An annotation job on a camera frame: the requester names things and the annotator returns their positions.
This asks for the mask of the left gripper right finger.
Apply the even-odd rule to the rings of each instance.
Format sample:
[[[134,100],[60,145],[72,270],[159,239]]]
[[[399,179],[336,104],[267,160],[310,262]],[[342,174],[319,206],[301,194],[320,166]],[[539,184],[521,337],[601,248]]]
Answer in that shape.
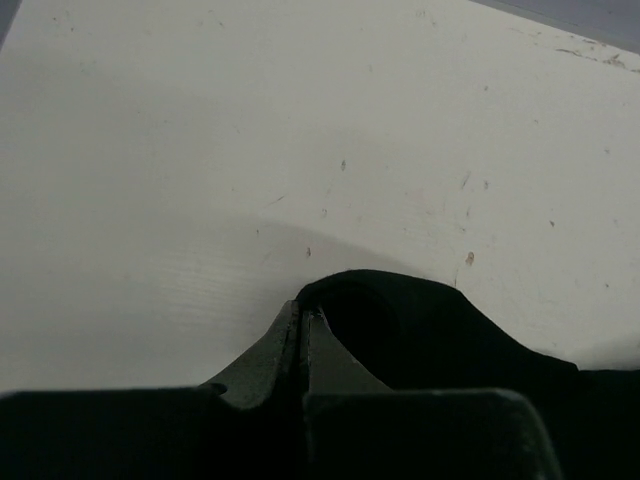
[[[354,479],[372,468],[380,436],[372,408],[390,389],[335,337],[320,309],[304,315],[303,418],[310,479]]]

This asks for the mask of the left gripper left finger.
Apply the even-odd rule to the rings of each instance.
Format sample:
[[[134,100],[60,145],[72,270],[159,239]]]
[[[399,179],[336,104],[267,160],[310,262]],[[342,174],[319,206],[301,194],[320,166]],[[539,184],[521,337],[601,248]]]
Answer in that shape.
[[[284,413],[300,402],[300,314],[287,301],[266,333],[237,359],[201,385],[215,413]]]

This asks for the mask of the black t shirt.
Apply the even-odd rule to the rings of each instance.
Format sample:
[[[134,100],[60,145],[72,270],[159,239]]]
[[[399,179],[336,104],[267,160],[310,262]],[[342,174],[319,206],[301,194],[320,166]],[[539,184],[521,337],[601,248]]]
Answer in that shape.
[[[397,390],[501,388],[541,414],[568,479],[639,476],[639,373],[581,370],[510,337],[459,290],[378,270],[305,286],[337,339]]]

